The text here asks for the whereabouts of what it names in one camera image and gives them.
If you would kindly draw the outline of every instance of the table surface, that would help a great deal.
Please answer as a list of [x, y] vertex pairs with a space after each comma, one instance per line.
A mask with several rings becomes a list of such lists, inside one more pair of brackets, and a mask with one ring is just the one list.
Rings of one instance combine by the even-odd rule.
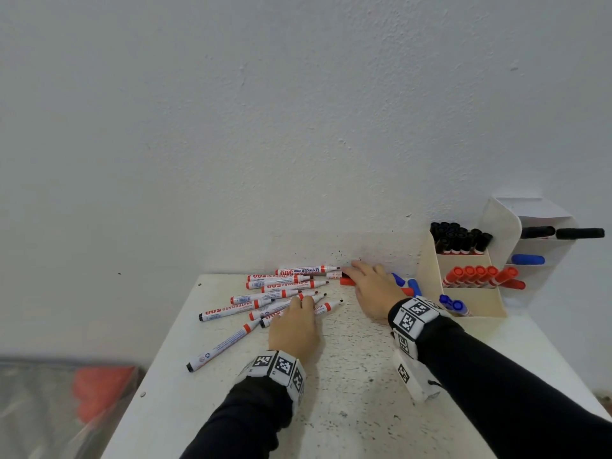
[[[230, 296], [245, 294], [245, 281], [244, 275], [198, 278], [103, 459], [179, 457], [242, 367], [267, 349], [267, 329], [256, 329], [200, 370], [186, 369], [191, 356], [223, 341], [249, 319], [246, 313], [206, 323], [198, 319], [202, 311], [225, 306]], [[305, 367], [302, 406], [280, 432], [272, 458], [494, 458], [446, 392], [424, 404], [412, 403], [390, 362], [389, 327], [362, 314], [352, 287], [333, 281], [318, 290], [345, 302], [317, 319], [321, 351]], [[585, 409], [609, 419], [529, 316], [458, 321]]]

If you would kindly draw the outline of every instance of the white cardboard holder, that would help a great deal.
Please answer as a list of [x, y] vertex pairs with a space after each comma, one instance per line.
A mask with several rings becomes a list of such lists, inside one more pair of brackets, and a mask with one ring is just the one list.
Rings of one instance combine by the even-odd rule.
[[[523, 227], [543, 225], [556, 229], [578, 227], [570, 213], [545, 198], [490, 198], [478, 224], [480, 230], [493, 235], [485, 254], [436, 254], [433, 237], [427, 232], [416, 276], [421, 292], [436, 303], [441, 294], [459, 299], [477, 317], [507, 317], [504, 302], [508, 307], [526, 308], [575, 243], [575, 240], [521, 239]], [[546, 263], [509, 264], [513, 254], [540, 254]], [[444, 288], [442, 278], [455, 266], [495, 266], [499, 270], [516, 267], [517, 279], [524, 281], [526, 288]]]

